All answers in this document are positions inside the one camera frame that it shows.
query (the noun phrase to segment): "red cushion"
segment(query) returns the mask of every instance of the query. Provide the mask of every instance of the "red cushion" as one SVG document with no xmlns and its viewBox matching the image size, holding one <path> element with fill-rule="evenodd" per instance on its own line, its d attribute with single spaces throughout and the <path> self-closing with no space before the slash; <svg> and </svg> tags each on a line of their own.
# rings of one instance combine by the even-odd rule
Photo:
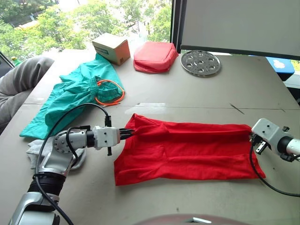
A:
<svg viewBox="0 0 300 225">
<path fill-rule="evenodd" d="M 134 114 L 135 135 L 114 162 L 116 185 L 154 178 L 229 180 L 257 178 L 249 161 L 251 127 L 174 123 Z M 255 154 L 253 162 L 265 177 Z"/>
<path fill-rule="evenodd" d="M 134 67 L 137 71 L 156 74 L 170 70 L 178 53 L 173 43 L 146 42 L 134 54 Z"/>
</svg>

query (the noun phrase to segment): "table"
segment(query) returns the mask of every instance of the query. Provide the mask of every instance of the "table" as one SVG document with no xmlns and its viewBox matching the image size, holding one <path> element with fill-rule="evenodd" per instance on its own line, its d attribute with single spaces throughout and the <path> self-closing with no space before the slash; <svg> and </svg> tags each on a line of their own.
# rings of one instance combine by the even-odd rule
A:
<svg viewBox="0 0 300 225">
<path fill-rule="evenodd" d="M 2 184 L 0 223 L 10 219 L 26 192 L 32 171 L 25 151 L 32 139 L 19 133 L 46 101 L 59 75 L 93 59 L 93 52 L 67 50 L 61 54 L 33 90 L 0 136 Z M 175 122 L 245 123 L 253 126 L 265 117 L 279 126 L 289 126 L 300 137 L 300 108 L 263 57 L 219 56 L 221 72 L 197 78 L 186 72 L 178 57 L 169 73 L 149 75 L 134 71 L 133 59 L 115 66 L 125 87 L 120 105 L 107 108 L 112 125 L 124 127 L 133 113 Z M 232 108 L 233 104 L 244 114 Z M 88 109 L 72 124 L 103 125 L 97 109 Z M 130 225 L 153 216 L 197 213 L 236 219 L 255 225 L 300 223 L 299 198 L 280 195 L 259 180 L 167 180 L 155 179 L 116 187 L 113 161 L 124 143 L 112 148 L 88 149 L 83 167 L 70 172 L 60 194 L 60 206 L 75 224 Z M 300 163 L 288 163 L 266 150 L 258 157 L 267 181 L 279 189 L 300 192 Z"/>
</svg>

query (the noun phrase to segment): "gray pants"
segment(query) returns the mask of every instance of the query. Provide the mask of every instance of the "gray pants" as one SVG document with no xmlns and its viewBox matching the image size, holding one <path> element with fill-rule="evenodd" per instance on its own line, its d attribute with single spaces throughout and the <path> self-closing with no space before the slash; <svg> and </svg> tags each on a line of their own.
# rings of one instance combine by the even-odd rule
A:
<svg viewBox="0 0 300 225">
<path fill-rule="evenodd" d="M 46 57 L 34 57 L 0 78 L 0 134 L 53 62 Z"/>
</svg>

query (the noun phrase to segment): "teal shirt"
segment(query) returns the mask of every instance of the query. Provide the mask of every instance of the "teal shirt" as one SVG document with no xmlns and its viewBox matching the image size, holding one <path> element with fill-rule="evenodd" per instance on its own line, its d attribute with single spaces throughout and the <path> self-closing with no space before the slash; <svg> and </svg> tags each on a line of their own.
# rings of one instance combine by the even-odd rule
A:
<svg viewBox="0 0 300 225">
<path fill-rule="evenodd" d="M 98 81 L 108 79 L 123 88 L 113 66 L 99 54 L 96 54 L 95 60 L 81 64 L 69 75 L 61 75 L 60 78 L 62 83 L 54 86 L 38 114 L 21 132 L 21 137 L 45 139 L 59 118 L 75 106 L 83 103 L 96 104 L 95 97 L 101 102 L 108 102 L 122 95 L 122 90 L 111 82 L 104 82 L 97 86 Z M 84 107 L 76 109 L 66 116 L 52 135 L 61 131 L 83 110 Z"/>
</svg>

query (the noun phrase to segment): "metal plate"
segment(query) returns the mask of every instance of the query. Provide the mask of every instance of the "metal plate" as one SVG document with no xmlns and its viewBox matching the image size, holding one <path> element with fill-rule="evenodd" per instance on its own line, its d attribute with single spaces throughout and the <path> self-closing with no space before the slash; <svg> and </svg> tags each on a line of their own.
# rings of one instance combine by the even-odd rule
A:
<svg viewBox="0 0 300 225">
<path fill-rule="evenodd" d="M 195 50 L 182 55 L 181 64 L 192 75 L 206 77 L 221 69 L 220 60 L 209 52 Z"/>
</svg>

